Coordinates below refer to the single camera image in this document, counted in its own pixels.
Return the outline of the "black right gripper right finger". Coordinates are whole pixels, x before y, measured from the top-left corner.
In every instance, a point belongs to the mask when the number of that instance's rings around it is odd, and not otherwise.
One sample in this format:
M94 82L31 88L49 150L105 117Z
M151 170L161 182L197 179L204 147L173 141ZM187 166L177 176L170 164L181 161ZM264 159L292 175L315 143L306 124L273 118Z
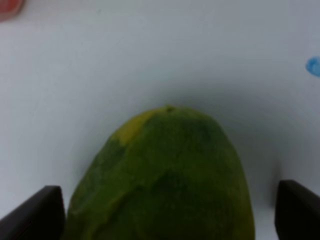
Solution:
M274 225L280 240L318 240L320 196L294 180L281 180Z

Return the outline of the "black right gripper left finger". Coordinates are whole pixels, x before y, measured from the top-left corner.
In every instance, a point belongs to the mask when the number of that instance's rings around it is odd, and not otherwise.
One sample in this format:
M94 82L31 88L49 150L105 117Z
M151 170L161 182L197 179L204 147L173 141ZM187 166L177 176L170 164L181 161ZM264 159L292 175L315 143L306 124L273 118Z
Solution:
M62 189L47 185L0 220L0 238L59 240L65 221Z

